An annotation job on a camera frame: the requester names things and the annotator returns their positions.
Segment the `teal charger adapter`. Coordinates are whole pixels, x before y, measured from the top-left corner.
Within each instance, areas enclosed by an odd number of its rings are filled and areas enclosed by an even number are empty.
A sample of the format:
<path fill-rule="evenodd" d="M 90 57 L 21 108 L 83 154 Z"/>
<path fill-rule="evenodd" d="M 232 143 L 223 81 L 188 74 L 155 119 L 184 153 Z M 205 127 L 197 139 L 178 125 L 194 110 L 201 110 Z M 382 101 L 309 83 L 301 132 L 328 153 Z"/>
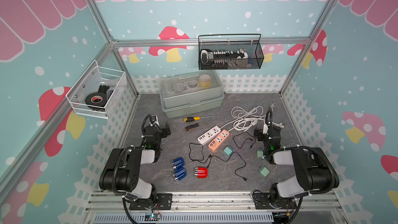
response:
<path fill-rule="evenodd" d="M 232 153 L 234 152 L 233 148 L 231 148 L 230 146 L 227 146 L 223 152 L 229 157 L 232 155 Z"/>

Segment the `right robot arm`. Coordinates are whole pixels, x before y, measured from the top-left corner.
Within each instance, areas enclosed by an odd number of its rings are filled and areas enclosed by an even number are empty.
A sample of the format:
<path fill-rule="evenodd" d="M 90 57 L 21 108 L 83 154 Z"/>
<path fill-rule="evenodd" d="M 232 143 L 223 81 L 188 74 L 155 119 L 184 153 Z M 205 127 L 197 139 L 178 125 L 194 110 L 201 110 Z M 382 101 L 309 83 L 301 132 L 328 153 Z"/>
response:
<path fill-rule="evenodd" d="M 279 209 L 295 199 L 325 194 L 340 185 L 340 179 L 324 151 L 319 147 L 281 146 L 281 127 L 273 123 L 270 107 L 264 118 L 263 131 L 255 137 L 263 142 L 263 156 L 269 164 L 294 167 L 295 175 L 272 184 L 268 193 L 271 207 Z"/>

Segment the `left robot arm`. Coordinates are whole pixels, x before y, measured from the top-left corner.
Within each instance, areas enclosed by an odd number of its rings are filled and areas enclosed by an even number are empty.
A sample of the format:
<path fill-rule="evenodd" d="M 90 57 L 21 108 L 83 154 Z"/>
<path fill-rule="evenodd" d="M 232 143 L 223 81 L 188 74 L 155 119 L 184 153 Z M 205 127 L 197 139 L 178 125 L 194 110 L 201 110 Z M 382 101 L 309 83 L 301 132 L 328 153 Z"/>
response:
<path fill-rule="evenodd" d="M 99 178 L 99 188 L 121 196 L 131 207 L 153 209 L 160 205 L 155 185 L 140 178 L 143 164 L 156 163 L 161 155 L 161 141 L 171 134 L 168 124 L 161 128 L 158 117 L 148 114 L 141 125 L 139 146 L 114 148 Z"/>

